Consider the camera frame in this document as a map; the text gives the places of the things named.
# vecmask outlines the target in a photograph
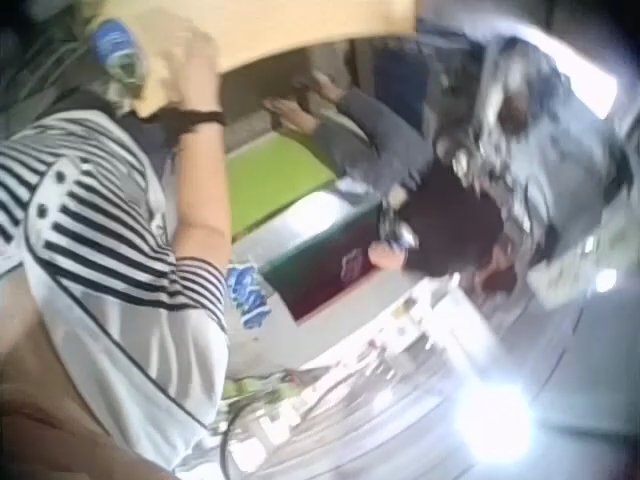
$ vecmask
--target forearm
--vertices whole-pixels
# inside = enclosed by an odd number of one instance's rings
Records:
[[[176,255],[224,268],[231,253],[231,214],[223,127],[198,125],[180,140]]]

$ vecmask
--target person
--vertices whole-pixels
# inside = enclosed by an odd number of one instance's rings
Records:
[[[171,139],[95,95],[66,95],[0,145],[0,415],[18,472],[172,478],[216,417],[231,255],[220,81],[213,40],[175,36],[175,232],[156,175]]]
[[[497,247],[503,222],[493,200],[465,189],[450,168],[434,161],[432,145],[387,106],[357,88],[343,90],[318,72],[310,85],[365,138],[331,118],[312,116],[291,100],[267,99],[265,108],[284,126],[309,136],[336,173],[382,197],[396,184],[409,191],[398,216],[417,236],[418,248],[376,242],[369,248],[374,265],[431,277],[473,270],[486,278],[496,269],[509,268]]]

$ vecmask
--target shirt button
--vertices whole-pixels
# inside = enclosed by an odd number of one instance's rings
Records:
[[[43,203],[39,204],[38,207],[36,208],[36,216],[40,220],[43,220],[44,218],[46,218],[47,213],[49,213],[49,209]]]

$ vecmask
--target green surface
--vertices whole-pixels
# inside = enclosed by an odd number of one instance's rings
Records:
[[[282,135],[232,157],[228,174],[234,236],[334,178],[307,148]]]

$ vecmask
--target hand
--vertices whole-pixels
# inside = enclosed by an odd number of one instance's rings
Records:
[[[220,75],[215,41],[190,25],[167,55],[174,89],[187,110],[220,110]]]
[[[394,250],[386,243],[374,242],[369,247],[369,260],[383,270],[401,270],[406,259],[406,252]]]

